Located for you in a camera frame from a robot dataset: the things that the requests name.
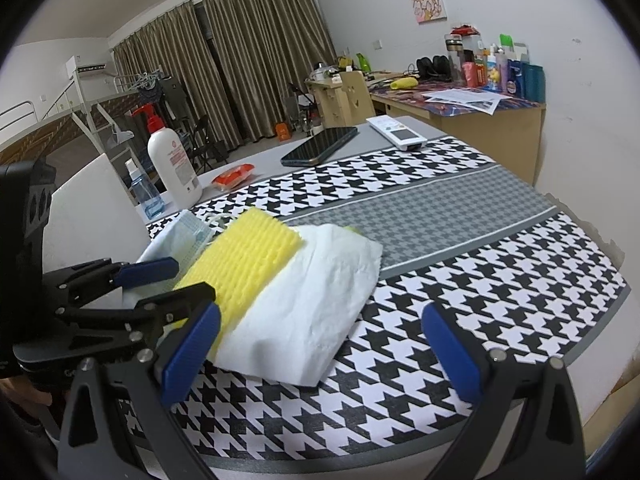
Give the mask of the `red snack packet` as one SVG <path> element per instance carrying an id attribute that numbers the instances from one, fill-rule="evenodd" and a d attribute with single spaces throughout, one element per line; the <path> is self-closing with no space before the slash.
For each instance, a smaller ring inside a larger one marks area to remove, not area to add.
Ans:
<path id="1" fill-rule="evenodd" d="M 218 190 L 230 192 L 247 181 L 254 174 L 254 171 L 255 166 L 252 164 L 236 165 L 214 177 L 212 185 Z"/>

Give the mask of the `white lotion pump bottle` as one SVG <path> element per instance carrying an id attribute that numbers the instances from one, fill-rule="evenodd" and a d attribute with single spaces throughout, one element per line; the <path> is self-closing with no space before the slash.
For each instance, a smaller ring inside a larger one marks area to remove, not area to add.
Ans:
<path id="1" fill-rule="evenodd" d="M 136 108 L 132 116 L 143 115 L 149 131 L 149 158 L 177 209 L 190 209 L 202 197 L 203 189 L 178 133 L 165 126 L 152 104 Z"/>

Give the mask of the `black folding chair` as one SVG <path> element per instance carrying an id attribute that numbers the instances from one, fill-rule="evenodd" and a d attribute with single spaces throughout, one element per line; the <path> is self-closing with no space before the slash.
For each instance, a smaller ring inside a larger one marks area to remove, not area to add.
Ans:
<path id="1" fill-rule="evenodd" d="M 198 118 L 194 129 L 190 133 L 191 147 L 188 155 L 191 157 L 198 172 L 212 170 L 215 164 L 228 162 L 228 151 L 224 141 L 217 141 L 209 125 L 207 115 Z"/>

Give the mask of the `black bag on desk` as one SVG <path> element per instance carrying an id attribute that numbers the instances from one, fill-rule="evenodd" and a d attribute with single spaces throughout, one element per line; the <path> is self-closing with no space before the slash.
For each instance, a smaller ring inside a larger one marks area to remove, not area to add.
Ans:
<path id="1" fill-rule="evenodd" d="M 452 81 L 449 58 L 443 55 L 434 55 L 432 58 L 424 56 L 416 60 L 416 70 L 419 79 L 424 81 Z"/>

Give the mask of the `white styrofoam box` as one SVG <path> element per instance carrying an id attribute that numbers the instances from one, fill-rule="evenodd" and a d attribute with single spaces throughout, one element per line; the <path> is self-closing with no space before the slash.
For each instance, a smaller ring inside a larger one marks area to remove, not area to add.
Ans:
<path id="1" fill-rule="evenodd" d="M 102 154 L 53 193 L 49 222 L 43 230 L 42 267 L 51 272 L 106 258 L 114 263 L 137 263 L 149 244 L 143 219 Z M 130 289 L 116 287 L 88 307 L 120 309 L 125 290 Z"/>

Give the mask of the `yellow object on desk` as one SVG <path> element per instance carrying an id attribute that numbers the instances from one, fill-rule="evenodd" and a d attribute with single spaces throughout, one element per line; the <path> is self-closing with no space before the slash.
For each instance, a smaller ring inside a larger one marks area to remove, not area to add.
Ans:
<path id="1" fill-rule="evenodd" d="M 390 88 L 394 91 L 400 90 L 411 90 L 416 88 L 420 84 L 420 81 L 413 76 L 405 76 L 401 78 L 394 79 L 390 83 Z"/>

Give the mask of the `yellow foam net sleeve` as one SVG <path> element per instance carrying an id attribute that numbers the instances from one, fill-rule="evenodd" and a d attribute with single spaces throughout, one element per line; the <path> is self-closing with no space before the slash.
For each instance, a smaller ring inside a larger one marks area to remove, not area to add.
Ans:
<path id="1" fill-rule="evenodd" d="M 175 284 L 212 286 L 220 331 L 207 353 L 213 361 L 224 336 L 235 329 L 260 292 L 303 247 L 302 237 L 265 211 L 252 207 L 234 219 Z"/>

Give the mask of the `houndstooth table mat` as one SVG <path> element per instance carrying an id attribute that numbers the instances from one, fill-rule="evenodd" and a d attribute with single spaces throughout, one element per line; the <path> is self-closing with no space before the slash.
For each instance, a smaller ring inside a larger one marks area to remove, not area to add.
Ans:
<path id="1" fill-rule="evenodd" d="M 381 276 L 318 386 L 206 364 L 175 418 L 215 468 L 325 472 L 450 440 L 469 416 L 421 328 L 429 302 L 486 348 L 574 362 L 631 297 L 564 211 L 452 136 L 262 180 L 194 214 L 220 230 L 258 208 L 290 226 L 349 226 L 384 248 Z"/>

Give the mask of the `white air conditioner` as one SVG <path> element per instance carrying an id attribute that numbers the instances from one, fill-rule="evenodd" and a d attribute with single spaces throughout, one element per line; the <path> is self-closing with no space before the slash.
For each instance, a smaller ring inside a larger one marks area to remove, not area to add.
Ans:
<path id="1" fill-rule="evenodd" d="M 113 76 L 112 66 L 107 62 L 84 62 L 79 55 L 74 55 L 65 63 L 67 77 L 89 77 L 92 75 Z"/>

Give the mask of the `white paper tissue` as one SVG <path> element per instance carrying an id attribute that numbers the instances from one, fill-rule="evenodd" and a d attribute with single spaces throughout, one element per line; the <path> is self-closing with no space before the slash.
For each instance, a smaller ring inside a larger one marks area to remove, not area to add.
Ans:
<path id="1" fill-rule="evenodd" d="M 293 230 L 303 246 L 221 338 L 213 364 L 315 387 L 378 284 L 383 245 L 335 224 Z"/>

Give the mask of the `blue face mask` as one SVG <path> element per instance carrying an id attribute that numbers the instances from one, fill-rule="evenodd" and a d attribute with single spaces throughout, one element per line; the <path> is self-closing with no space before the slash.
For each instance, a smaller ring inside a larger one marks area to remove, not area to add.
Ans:
<path id="1" fill-rule="evenodd" d="M 201 219 L 191 211 L 181 211 L 151 240 L 137 260 L 137 263 L 142 263 L 159 258 L 174 258 L 178 262 L 178 274 L 165 281 L 125 290 L 122 293 L 122 305 L 125 308 L 133 308 L 138 300 L 170 292 L 214 237 L 233 219 L 231 214 L 213 212 Z"/>

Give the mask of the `white remote control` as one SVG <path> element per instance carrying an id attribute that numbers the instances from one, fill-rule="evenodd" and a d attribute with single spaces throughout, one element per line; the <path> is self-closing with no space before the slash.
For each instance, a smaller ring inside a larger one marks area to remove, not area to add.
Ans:
<path id="1" fill-rule="evenodd" d="M 424 136 L 387 115 L 368 118 L 367 123 L 401 151 L 419 151 L 427 142 Z"/>

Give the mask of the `orange box on floor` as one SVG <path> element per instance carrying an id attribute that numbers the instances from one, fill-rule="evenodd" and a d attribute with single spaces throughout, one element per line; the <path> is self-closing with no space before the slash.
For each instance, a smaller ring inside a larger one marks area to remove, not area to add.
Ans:
<path id="1" fill-rule="evenodd" d="M 274 126 L 277 138 L 280 142 L 285 142 L 292 139 L 291 129 L 286 122 L 278 122 Z"/>

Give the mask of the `metal bunk bed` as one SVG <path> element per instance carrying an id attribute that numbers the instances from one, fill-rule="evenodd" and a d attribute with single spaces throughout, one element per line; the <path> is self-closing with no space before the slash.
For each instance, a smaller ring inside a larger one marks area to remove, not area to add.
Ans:
<path id="1" fill-rule="evenodd" d="M 114 86 L 115 92 L 102 98 L 88 98 L 82 82 L 97 76 L 104 76 Z M 161 68 L 151 73 L 74 77 L 41 116 L 30 101 L 22 101 L 2 110 L 1 115 L 6 117 L 25 106 L 29 108 L 25 114 L 2 124 L 2 130 L 27 118 L 35 121 L 1 142 L 2 164 L 45 158 L 78 136 L 87 138 L 100 154 L 114 148 L 125 137 L 122 130 L 126 119 L 140 106 L 138 88 L 150 86 L 154 79 L 164 77 Z"/>

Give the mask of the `wooden desk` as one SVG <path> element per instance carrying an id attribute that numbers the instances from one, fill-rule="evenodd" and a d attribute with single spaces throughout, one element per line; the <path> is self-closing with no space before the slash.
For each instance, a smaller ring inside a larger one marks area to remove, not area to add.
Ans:
<path id="1" fill-rule="evenodd" d="M 525 182 L 536 182 L 544 104 L 509 98 L 499 104 L 495 114 L 487 115 L 462 106 L 430 104 L 422 96 L 449 89 L 450 84 L 424 82 L 412 90 L 392 90 L 390 83 L 400 77 L 400 73 L 385 70 L 364 76 L 375 115 L 416 118 L 472 145 Z M 319 81 L 307 79 L 306 86 L 316 99 L 323 125 L 347 126 L 341 74 Z"/>

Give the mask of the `white papers on desk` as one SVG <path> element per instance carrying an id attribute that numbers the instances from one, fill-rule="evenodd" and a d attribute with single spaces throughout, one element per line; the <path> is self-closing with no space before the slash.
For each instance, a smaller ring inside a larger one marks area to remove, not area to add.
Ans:
<path id="1" fill-rule="evenodd" d="M 429 103 L 462 106 L 487 115 L 495 114 L 499 104 L 509 99 L 508 96 L 491 91 L 477 89 L 446 89 L 429 91 L 422 94 Z"/>

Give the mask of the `smiley wooden chair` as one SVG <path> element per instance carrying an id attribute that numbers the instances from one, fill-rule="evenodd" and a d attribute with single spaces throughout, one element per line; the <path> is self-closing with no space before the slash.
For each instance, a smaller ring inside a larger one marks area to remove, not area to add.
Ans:
<path id="1" fill-rule="evenodd" d="M 342 92 L 346 99 L 345 124 L 358 126 L 375 116 L 369 88 L 359 70 L 341 73 Z"/>

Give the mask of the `brown curtains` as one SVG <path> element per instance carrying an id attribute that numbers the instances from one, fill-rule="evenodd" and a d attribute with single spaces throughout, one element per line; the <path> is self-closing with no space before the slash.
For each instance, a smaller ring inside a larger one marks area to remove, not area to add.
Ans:
<path id="1" fill-rule="evenodd" d="M 273 136 L 290 87 L 336 58 L 316 0 L 202 0 L 160 14 L 114 45 L 118 70 L 161 68 L 186 87 L 229 150 Z"/>

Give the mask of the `black smartphone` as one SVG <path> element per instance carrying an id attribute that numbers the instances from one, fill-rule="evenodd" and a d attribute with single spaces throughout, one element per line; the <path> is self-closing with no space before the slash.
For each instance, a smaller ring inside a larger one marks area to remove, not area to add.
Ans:
<path id="1" fill-rule="evenodd" d="M 327 128 L 280 159 L 285 167 L 314 167 L 327 160 L 358 134 L 356 127 Z"/>

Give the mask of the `hanging dark clothes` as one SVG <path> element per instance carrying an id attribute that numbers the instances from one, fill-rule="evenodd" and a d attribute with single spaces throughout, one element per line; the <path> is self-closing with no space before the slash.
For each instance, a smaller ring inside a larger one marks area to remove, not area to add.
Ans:
<path id="1" fill-rule="evenodd" d="M 189 115 L 186 92 L 173 76 L 154 79 L 150 86 L 138 88 L 142 104 L 163 103 L 173 118 L 183 118 Z"/>

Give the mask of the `toiletry bottles group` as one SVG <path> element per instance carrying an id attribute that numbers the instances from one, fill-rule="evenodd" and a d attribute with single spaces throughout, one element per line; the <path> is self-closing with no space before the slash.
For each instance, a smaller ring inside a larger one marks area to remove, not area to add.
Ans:
<path id="1" fill-rule="evenodd" d="M 532 62 L 525 42 L 501 34 L 496 44 L 485 44 L 472 25 L 454 27 L 444 41 L 448 77 L 455 84 L 546 102 L 544 68 Z"/>

